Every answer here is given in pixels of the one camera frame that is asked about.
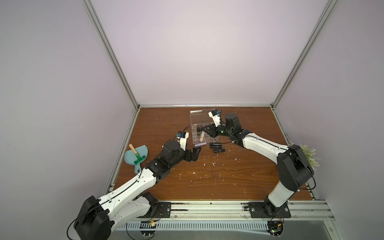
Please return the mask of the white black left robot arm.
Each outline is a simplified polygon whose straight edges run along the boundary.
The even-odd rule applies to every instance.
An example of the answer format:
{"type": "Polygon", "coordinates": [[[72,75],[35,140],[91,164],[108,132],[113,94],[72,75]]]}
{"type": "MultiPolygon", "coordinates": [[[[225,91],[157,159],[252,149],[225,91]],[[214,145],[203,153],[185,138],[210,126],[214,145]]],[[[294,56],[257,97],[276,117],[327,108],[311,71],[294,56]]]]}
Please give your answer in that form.
{"type": "Polygon", "coordinates": [[[87,198],[76,219],[70,224],[81,240],[106,240],[124,223],[156,214],[158,200],[147,192],[182,161],[198,160],[201,148],[187,149],[177,141],[166,143],[159,155],[140,173],[114,191],[99,198],[87,198]]]}

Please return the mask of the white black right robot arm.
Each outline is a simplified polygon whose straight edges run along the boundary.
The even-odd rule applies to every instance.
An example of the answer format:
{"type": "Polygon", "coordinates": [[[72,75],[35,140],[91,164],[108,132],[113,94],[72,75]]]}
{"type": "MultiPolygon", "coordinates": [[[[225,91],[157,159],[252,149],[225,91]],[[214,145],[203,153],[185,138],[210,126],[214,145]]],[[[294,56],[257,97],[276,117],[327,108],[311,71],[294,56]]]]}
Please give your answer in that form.
{"type": "Polygon", "coordinates": [[[279,182],[265,199],[265,208],[278,210],[314,176],[303,149],[298,145],[281,145],[262,138],[252,131],[242,128],[239,117],[232,113],[222,121],[221,111],[208,113],[213,123],[203,127],[212,138],[226,136],[230,142],[244,149],[254,151],[277,165],[279,182]]]}

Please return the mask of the black silver lipstick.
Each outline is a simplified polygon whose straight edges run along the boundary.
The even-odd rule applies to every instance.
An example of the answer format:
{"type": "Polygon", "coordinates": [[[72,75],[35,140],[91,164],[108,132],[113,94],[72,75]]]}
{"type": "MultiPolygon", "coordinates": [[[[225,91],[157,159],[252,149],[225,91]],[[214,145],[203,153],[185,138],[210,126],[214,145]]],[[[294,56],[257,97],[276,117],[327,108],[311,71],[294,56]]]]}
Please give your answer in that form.
{"type": "Polygon", "coordinates": [[[213,150],[214,153],[223,153],[225,151],[226,151],[225,149],[214,149],[213,150]]]}

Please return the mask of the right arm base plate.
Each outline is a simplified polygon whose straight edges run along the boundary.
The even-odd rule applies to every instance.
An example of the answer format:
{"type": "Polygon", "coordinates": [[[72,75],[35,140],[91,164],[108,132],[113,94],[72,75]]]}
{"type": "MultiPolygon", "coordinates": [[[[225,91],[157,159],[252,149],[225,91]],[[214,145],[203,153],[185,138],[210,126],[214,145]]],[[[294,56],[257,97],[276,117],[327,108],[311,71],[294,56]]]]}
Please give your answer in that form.
{"type": "Polygon", "coordinates": [[[250,202],[244,206],[244,210],[249,211],[251,218],[291,218],[291,212],[288,207],[288,202],[280,207],[275,207],[271,203],[265,202],[250,202]]]}

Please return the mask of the beige lipstick tube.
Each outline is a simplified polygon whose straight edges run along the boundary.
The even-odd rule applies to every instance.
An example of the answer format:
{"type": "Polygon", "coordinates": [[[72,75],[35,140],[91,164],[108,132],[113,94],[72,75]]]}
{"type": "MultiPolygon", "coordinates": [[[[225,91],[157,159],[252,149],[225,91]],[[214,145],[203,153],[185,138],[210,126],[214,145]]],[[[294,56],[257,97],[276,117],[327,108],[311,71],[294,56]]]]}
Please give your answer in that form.
{"type": "Polygon", "coordinates": [[[203,143],[203,142],[205,141],[204,138],[205,138],[205,132],[202,131],[202,132],[201,132],[201,135],[200,135],[200,142],[201,142],[201,143],[203,143]]]}

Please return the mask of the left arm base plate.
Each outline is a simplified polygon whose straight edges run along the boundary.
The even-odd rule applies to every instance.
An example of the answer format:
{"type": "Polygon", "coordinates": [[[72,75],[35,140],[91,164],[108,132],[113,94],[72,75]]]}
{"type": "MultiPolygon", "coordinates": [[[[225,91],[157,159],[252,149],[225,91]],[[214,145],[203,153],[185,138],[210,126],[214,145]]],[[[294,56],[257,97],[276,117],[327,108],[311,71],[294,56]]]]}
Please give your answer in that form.
{"type": "Polygon", "coordinates": [[[149,211],[140,219],[168,219],[171,216],[171,207],[171,202],[159,202],[154,207],[150,207],[149,211]]]}

